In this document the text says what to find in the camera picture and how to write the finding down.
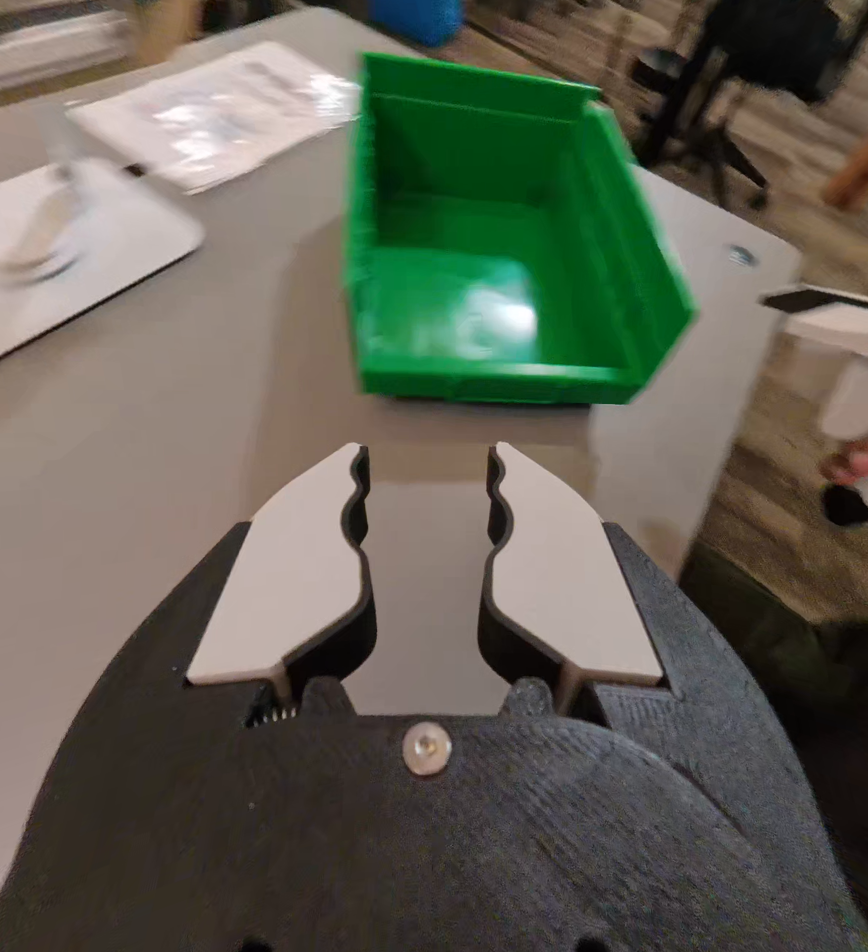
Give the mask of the black rolling chair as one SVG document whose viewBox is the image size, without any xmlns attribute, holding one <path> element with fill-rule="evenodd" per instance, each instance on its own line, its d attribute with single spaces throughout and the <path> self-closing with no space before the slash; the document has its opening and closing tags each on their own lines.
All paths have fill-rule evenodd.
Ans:
<svg viewBox="0 0 868 952">
<path fill-rule="evenodd" d="M 868 41 L 868 1 L 844 14 L 841 2 L 711 2 L 692 51 L 646 48 L 629 77 L 659 94 L 655 113 L 641 113 L 642 137 L 633 148 L 647 170 L 663 164 L 706 169 L 713 199 L 729 208 L 727 171 L 754 186 L 748 205 L 766 208 L 768 179 L 737 146 L 726 113 L 715 122 L 710 110 L 730 82 L 770 93 L 786 93 L 806 106 L 826 101 L 841 85 Z"/>
</svg>

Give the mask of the laminated paper sheet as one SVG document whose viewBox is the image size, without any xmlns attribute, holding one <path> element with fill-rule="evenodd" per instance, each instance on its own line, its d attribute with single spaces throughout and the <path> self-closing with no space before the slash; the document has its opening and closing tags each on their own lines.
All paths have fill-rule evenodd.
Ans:
<svg viewBox="0 0 868 952">
<path fill-rule="evenodd" d="M 359 84 L 265 41 L 69 117 L 131 165 L 195 194 L 347 124 L 360 96 Z"/>
</svg>

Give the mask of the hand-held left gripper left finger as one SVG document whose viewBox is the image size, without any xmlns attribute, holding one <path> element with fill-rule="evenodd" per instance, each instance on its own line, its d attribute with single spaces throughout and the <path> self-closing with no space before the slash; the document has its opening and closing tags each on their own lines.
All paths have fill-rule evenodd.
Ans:
<svg viewBox="0 0 868 952">
<path fill-rule="evenodd" d="M 252 518 L 190 661 L 194 686 L 267 682 L 292 708 L 306 684 L 352 674 L 377 641 L 365 500 L 367 446 L 349 443 Z"/>
</svg>

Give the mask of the person's right hand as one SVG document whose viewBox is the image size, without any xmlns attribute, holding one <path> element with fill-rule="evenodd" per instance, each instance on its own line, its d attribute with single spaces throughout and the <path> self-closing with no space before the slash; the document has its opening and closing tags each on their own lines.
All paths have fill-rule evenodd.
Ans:
<svg viewBox="0 0 868 952">
<path fill-rule="evenodd" d="M 833 484 L 854 485 L 868 478 L 868 438 L 843 444 L 821 464 L 822 476 Z"/>
</svg>

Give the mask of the person's dark clothing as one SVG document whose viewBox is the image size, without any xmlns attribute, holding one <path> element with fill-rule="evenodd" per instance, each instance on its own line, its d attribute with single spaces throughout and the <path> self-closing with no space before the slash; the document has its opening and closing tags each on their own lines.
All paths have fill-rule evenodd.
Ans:
<svg viewBox="0 0 868 952">
<path fill-rule="evenodd" d="M 700 542 L 679 586 L 767 695 L 868 922 L 868 620 L 808 622 Z"/>
</svg>

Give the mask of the white metal stand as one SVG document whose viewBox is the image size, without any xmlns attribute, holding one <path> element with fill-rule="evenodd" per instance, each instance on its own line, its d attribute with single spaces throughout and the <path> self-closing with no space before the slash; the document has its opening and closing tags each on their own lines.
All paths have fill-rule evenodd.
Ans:
<svg viewBox="0 0 868 952">
<path fill-rule="evenodd" d="M 204 228 L 103 159 L 0 182 L 0 359 L 195 252 Z"/>
</svg>

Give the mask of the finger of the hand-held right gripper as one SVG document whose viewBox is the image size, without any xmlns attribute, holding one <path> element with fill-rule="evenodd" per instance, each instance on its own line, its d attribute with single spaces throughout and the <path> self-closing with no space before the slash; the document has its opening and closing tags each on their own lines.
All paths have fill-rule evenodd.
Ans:
<svg viewBox="0 0 868 952">
<path fill-rule="evenodd" d="M 835 440 L 868 437 L 868 297 L 829 289 L 786 289 L 761 296 L 761 304 L 786 316 L 797 339 L 849 355 L 826 398 L 819 426 Z"/>
</svg>

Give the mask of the green plastic bin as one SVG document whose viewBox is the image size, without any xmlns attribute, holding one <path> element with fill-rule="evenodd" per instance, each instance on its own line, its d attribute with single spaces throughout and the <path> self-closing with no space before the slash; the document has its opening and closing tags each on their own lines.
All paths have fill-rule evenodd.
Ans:
<svg viewBox="0 0 868 952">
<path fill-rule="evenodd" d="M 344 286 L 363 392 L 626 405 L 697 312 L 598 89 L 363 54 Z"/>
</svg>

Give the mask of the grey desk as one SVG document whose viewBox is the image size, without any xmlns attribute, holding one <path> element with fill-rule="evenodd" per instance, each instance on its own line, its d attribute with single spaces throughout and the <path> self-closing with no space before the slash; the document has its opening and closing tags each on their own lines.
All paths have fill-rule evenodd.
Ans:
<svg viewBox="0 0 868 952">
<path fill-rule="evenodd" d="M 0 950 L 567 950 L 761 933 L 772 888 L 743 812 L 658 742 L 494 714 L 479 582 L 439 598 L 446 504 L 479 574 L 487 446 L 589 440 L 608 527 L 654 645 L 722 653 L 637 546 L 704 518 L 797 277 L 773 234 L 643 170 L 701 313 L 627 407 L 386 402 L 345 354 L 339 132 L 195 201 L 204 251 L 0 367 L 44 397 L 0 422 Z M 747 247 L 757 268 L 728 259 Z M 356 714 L 248 726 L 264 683 L 188 686 L 242 517 L 344 441 L 370 451 L 380 635 Z"/>
</svg>

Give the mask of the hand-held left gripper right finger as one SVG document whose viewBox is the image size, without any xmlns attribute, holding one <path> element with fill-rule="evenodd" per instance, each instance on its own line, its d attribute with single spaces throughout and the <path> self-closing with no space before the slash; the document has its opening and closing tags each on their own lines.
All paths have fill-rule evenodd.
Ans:
<svg viewBox="0 0 868 952">
<path fill-rule="evenodd" d="M 603 519 L 510 443 L 487 451 L 478 649 L 505 682 L 544 684 L 569 715 L 589 685 L 653 689 L 665 672 Z"/>
</svg>

